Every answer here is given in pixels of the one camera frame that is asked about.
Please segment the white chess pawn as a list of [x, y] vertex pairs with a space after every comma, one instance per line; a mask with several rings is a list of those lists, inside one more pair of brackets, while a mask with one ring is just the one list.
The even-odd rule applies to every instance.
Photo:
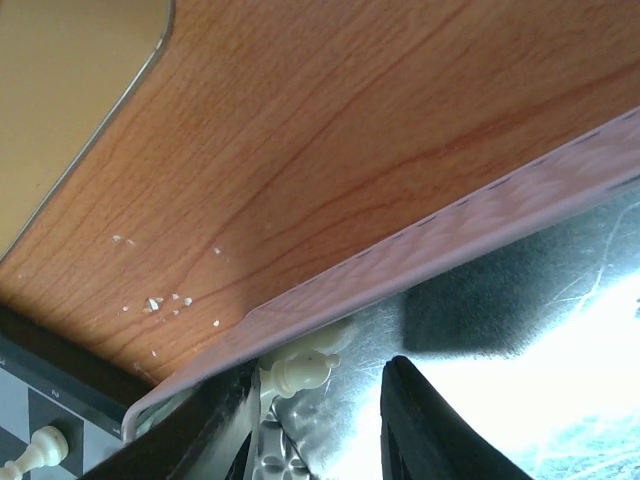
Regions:
[[21, 480], [34, 469], [59, 465], [68, 454], [69, 444], [64, 434], [51, 425], [42, 427], [33, 433], [24, 452], [1, 468], [1, 479]]

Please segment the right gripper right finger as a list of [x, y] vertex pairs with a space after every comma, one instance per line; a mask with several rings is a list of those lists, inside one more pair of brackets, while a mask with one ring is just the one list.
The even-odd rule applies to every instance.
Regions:
[[404, 356], [383, 369], [381, 464], [389, 479], [527, 479]]

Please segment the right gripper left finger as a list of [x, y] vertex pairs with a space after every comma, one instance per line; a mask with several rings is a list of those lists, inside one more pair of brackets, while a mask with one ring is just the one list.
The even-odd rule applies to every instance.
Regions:
[[162, 422], [83, 477], [250, 479], [260, 409], [258, 364], [251, 360], [204, 381]]

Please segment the white chess bishop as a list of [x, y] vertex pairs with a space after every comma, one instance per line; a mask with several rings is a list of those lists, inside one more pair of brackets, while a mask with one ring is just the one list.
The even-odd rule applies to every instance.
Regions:
[[291, 359], [276, 361], [270, 370], [260, 371], [260, 398], [291, 398], [301, 390], [322, 386], [341, 363], [337, 354], [316, 350], [301, 352]]

